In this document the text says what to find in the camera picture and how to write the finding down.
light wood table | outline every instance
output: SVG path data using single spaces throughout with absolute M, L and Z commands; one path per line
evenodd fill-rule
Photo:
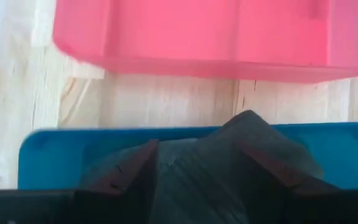
M 0 0 L 0 188 L 16 187 L 22 140 L 41 128 L 358 121 L 358 78 L 300 85 L 110 74 L 52 43 L 55 0 Z

blue plastic tray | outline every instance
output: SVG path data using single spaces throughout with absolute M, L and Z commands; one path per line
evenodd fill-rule
M 39 131 L 22 143 L 18 188 L 74 188 L 86 167 L 112 151 L 148 139 L 201 138 L 217 128 Z M 324 169 L 325 181 L 343 189 L 358 188 L 358 123 L 281 124 L 274 128 L 311 151 Z M 89 147 L 100 141 L 108 147 Z

pink container edge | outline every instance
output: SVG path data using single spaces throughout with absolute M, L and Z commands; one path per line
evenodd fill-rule
M 119 30 L 121 24 L 116 23 L 116 19 L 111 17 L 111 13 L 120 14 L 118 10 L 120 8 L 116 4 L 121 1 L 80 0 L 81 4 L 76 8 L 72 7 L 73 1 L 76 0 L 59 0 L 57 3 L 53 33 L 56 46 L 77 60 L 93 63 L 111 72 L 298 83 L 317 83 L 358 77 L 358 48 L 353 46 L 354 44 L 358 45 L 358 33 L 357 35 L 353 34 L 349 28 L 352 26 L 358 27 L 358 20 L 353 24 L 348 24 L 348 26 L 337 25 L 336 22 L 345 16 L 345 11 L 349 9 L 347 8 L 349 6 L 356 9 L 353 11 L 353 16 L 358 15 L 358 2 L 356 0 L 344 0 L 347 3 L 347 7 L 344 7 L 345 4 L 340 4 L 340 10 L 329 14 L 328 26 L 331 27 L 331 30 L 327 35 L 331 37 L 329 40 L 331 42 L 327 43 L 329 48 L 326 53 L 327 63 L 330 63 L 330 65 L 316 66 L 265 63 L 263 60 L 261 62 L 243 62 L 235 59 L 202 60 L 185 57 L 156 58 L 118 54 L 114 50 L 119 47 L 120 40 L 116 40 L 116 36 L 111 35 L 111 32 Z M 337 0 L 329 2 L 330 11 L 332 11 L 332 5 L 334 4 L 337 4 Z M 332 30 L 335 30 L 338 34 L 334 35 Z M 346 34 L 348 34 L 347 38 L 354 40 L 354 42 L 344 45 L 345 41 L 339 41 L 341 36 L 343 37 Z

pink plastic container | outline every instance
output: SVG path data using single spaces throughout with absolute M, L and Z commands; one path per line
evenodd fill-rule
M 54 42 L 113 72 L 358 76 L 358 0 L 58 0 Z

black plastic object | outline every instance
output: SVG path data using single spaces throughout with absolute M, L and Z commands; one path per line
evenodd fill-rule
M 340 190 L 244 144 L 233 153 L 249 223 L 358 223 L 358 190 Z M 0 190 L 0 223 L 150 223 L 157 154 L 158 142 L 148 142 L 88 190 Z

